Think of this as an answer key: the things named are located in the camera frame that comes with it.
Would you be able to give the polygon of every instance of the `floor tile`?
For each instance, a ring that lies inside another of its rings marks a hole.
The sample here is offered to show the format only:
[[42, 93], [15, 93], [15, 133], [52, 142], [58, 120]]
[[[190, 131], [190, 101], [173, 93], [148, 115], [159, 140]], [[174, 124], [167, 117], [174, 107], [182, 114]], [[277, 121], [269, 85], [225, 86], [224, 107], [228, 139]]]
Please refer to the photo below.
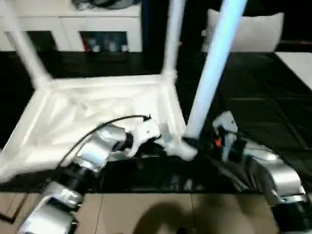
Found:
[[103, 196], [96, 234], [175, 234], [192, 227], [190, 195], [111, 194]]
[[276, 234], [262, 196], [192, 195], [196, 234]]
[[16, 194], [15, 193], [0, 193], [0, 213], [6, 214], [10, 208]]
[[102, 204], [102, 194], [87, 194], [80, 210], [75, 214], [79, 221], [75, 234], [94, 234]]

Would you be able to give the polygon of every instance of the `robotic arm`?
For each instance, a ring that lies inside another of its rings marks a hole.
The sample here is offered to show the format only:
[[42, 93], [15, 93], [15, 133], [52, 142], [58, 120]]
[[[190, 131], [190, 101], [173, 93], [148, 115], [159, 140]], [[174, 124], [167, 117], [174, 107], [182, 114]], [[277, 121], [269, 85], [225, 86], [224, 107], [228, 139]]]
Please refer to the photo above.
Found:
[[95, 131], [60, 176], [48, 184], [18, 233], [73, 234], [78, 225], [73, 212], [82, 206], [84, 195], [109, 156], [124, 151], [133, 157], [141, 144], [158, 137], [159, 126], [150, 118], [129, 133], [113, 124]]
[[260, 191], [271, 206], [281, 233], [312, 233], [312, 205], [297, 172], [264, 145], [240, 136], [231, 112], [214, 122], [218, 169], [240, 191]]

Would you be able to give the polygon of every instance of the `white plastic part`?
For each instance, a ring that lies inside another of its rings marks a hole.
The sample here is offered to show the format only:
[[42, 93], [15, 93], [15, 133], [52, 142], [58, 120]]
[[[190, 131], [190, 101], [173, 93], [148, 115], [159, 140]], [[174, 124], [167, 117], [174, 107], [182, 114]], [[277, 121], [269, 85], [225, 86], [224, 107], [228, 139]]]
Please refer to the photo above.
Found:
[[21, 30], [17, 17], [11, 6], [12, 2], [13, 1], [9, 0], [0, 0], [4, 26], [9, 32], [11, 42], [14, 43], [16, 51], [31, 77], [33, 87], [37, 88], [49, 82], [51, 77], [44, 69], [28, 35]]
[[125, 154], [127, 157], [136, 155], [139, 147], [149, 139], [160, 137], [159, 124], [155, 120], [149, 119], [135, 127], [131, 134], [133, 136], [133, 144], [130, 151]]
[[247, 0], [224, 0], [201, 74], [185, 136], [198, 139], [219, 84]]
[[182, 28], [185, 0], [171, 0], [167, 23], [165, 58], [163, 74], [166, 78], [176, 79], [176, 60]]

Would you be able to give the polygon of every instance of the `white shelf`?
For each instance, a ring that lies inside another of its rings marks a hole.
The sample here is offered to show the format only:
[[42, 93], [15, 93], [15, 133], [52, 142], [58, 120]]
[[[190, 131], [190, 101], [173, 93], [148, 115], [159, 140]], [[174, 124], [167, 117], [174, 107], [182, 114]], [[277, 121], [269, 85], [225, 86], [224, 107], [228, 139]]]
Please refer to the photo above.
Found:
[[141, 5], [125, 9], [77, 11], [70, 0], [11, 0], [20, 17], [140, 17]]

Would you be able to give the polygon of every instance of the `table top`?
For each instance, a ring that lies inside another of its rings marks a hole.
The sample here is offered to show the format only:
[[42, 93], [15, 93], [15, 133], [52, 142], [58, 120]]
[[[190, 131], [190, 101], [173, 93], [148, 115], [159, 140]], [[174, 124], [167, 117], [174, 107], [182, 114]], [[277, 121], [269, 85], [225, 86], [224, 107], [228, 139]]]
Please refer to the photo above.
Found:
[[[309, 61], [310, 54], [294, 55], [295, 61]], [[142, 53], [119, 56], [88, 53], [43, 53], [47, 70], [55, 78], [87, 78], [157, 74], [162, 60]], [[208, 160], [212, 120], [230, 110], [238, 127], [281, 154], [312, 191], [312, 92], [309, 69], [292, 65], [290, 54], [232, 53], [223, 72], [202, 133], [201, 154], [192, 162], [177, 157], [159, 157], [138, 162], [108, 163], [90, 192], [199, 192], [235, 193], [232, 183]], [[288, 62], [294, 72], [282, 60]], [[184, 118], [192, 107], [205, 60], [204, 54], [181, 53], [176, 89]], [[0, 53], [3, 74], [0, 92], [2, 122], [0, 147], [14, 129], [33, 89], [15, 53]], [[0, 186], [1, 191], [39, 192], [50, 171], [19, 175]]]

